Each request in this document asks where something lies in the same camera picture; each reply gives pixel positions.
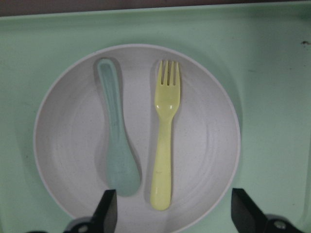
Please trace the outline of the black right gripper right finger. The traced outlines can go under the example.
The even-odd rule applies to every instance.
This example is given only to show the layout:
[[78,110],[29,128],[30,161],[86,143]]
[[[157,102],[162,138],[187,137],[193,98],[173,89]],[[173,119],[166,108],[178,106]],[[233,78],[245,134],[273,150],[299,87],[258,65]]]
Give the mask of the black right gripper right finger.
[[266,215],[242,188],[231,192],[231,219],[239,233],[301,233],[288,219]]

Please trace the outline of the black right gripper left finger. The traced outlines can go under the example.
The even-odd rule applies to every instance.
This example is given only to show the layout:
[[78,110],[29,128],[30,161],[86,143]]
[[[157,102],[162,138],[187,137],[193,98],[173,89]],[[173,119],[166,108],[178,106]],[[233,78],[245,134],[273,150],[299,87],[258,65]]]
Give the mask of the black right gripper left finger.
[[65,233],[114,233],[118,220],[117,192],[106,190],[92,216],[71,221]]

